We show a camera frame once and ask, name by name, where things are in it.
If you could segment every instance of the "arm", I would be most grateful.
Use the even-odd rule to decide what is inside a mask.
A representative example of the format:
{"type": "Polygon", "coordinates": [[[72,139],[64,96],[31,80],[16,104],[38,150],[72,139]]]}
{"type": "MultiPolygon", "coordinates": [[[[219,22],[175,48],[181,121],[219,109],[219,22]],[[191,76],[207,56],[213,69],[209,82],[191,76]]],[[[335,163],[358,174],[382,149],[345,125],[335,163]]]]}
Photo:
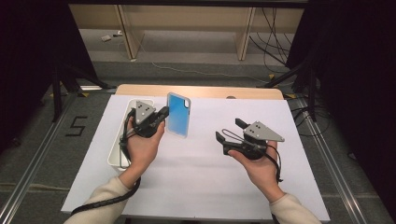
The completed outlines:
{"type": "MultiPolygon", "coordinates": [[[[267,154],[276,160],[277,142],[268,141],[267,154]]],[[[271,212],[280,223],[320,223],[294,196],[285,193],[276,182],[276,167],[265,157],[251,161],[242,153],[230,150],[230,156],[247,170],[251,182],[270,203],[271,212]]]]}
{"type": "MultiPolygon", "coordinates": [[[[98,187],[90,199],[85,202],[95,203],[107,199],[113,199],[127,193],[136,180],[148,169],[149,165],[157,156],[158,145],[164,133],[164,122],[160,124],[157,132],[150,138],[138,135],[128,139],[128,151],[131,155],[131,165],[119,176],[115,176],[108,183],[98,187]]],[[[132,128],[132,119],[128,124],[128,130],[132,128]]],[[[114,223],[120,216],[127,201],[80,212],[66,220],[65,224],[71,223],[114,223]]]]}

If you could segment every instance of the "blue phone case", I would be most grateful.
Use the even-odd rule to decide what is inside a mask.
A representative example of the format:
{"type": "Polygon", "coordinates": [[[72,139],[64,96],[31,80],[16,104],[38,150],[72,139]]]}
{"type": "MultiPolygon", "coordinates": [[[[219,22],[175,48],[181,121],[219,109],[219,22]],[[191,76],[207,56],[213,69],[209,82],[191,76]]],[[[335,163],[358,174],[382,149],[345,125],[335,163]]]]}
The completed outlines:
{"type": "Polygon", "coordinates": [[[167,105],[169,106],[169,116],[166,121],[168,131],[181,137],[187,137],[191,109],[190,99],[169,92],[167,105]]]}

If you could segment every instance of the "person's right hand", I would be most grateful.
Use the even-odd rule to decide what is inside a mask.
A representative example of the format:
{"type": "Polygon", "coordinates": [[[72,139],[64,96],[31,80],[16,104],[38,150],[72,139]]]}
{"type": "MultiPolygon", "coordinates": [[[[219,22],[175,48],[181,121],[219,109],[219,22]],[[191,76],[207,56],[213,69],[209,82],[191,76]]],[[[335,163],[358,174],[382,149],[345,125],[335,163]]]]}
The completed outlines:
{"type": "MultiPolygon", "coordinates": [[[[277,142],[268,141],[267,144],[269,147],[266,153],[276,161],[275,150],[277,148],[277,142]]],[[[245,167],[251,182],[259,188],[270,203],[285,195],[276,182],[276,166],[268,158],[262,157],[258,160],[251,161],[236,150],[230,150],[228,154],[245,167]]]]}

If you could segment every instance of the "finger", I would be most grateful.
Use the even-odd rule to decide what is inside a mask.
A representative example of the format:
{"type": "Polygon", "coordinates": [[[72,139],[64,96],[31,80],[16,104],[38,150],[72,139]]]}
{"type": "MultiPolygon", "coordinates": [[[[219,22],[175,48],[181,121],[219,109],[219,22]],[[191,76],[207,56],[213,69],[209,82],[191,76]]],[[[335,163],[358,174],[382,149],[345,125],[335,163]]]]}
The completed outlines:
{"type": "Polygon", "coordinates": [[[160,141],[163,137],[163,133],[165,132],[165,122],[161,121],[160,125],[158,125],[157,132],[153,135],[153,138],[160,141]]]}
{"type": "Polygon", "coordinates": [[[236,150],[232,150],[232,149],[229,150],[228,151],[228,155],[233,157],[236,161],[239,161],[243,166],[245,166],[249,162],[249,159],[246,158],[244,156],[244,154],[242,154],[242,153],[240,153],[240,152],[238,152],[236,150]]]}
{"type": "Polygon", "coordinates": [[[277,161],[277,154],[276,154],[277,142],[276,141],[268,141],[267,145],[268,145],[268,147],[267,147],[266,153],[270,157],[272,157],[275,161],[277,161]]]}
{"type": "Polygon", "coordinates": [[[127,125],[127,130],[131,130],[133,128],[132,120],[134,120],[134,117],[130,117],[129,118],[128,125],[127,125]]]}

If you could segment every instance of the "person's left hand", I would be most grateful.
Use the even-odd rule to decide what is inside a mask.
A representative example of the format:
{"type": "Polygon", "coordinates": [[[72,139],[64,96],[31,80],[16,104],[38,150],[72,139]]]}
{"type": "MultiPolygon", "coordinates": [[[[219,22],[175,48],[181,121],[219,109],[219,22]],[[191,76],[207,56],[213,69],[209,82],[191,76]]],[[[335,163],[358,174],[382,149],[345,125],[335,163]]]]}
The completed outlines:
{"type": "MultiPolygon", "coordinates": [[[[132,129],[132,119],[129,119],[128,130],[132,129]]],[[[128,138],[128,151],[131,156],[131,166],[146,170],[157,156],[158,145],[164,133],[165,122],[161,122],[157,132],[150,138],[134,135],[128,138]]]]}
{"type": "MultiPolygon", "coordinates": [[[[127,130],[133,128],[132,119],[129,119],[127,130]]],[[[133,135],[128,138],[128,152],[131,157],[131,165],[119,176],[125,187],[131,189],[134,182],[141,176],[157,156],[158,145],[165,132],[165,122],[161,122],[157,132],[150,138],[133,135]]]]}

